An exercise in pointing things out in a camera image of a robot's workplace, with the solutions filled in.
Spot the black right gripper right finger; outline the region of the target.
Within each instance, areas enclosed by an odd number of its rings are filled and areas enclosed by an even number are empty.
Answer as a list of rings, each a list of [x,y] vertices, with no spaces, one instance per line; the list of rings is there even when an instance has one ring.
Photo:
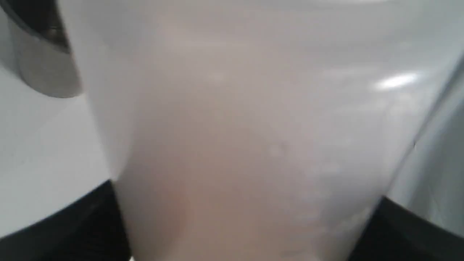
[[[383,197],[350,261],[462,261],[464,240]]]

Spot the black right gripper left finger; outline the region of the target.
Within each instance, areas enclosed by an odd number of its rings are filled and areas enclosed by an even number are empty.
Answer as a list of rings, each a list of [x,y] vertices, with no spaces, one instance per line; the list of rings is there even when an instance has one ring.
[[[2,261],[129,261],[110,180],[60,211],[1,238]]]

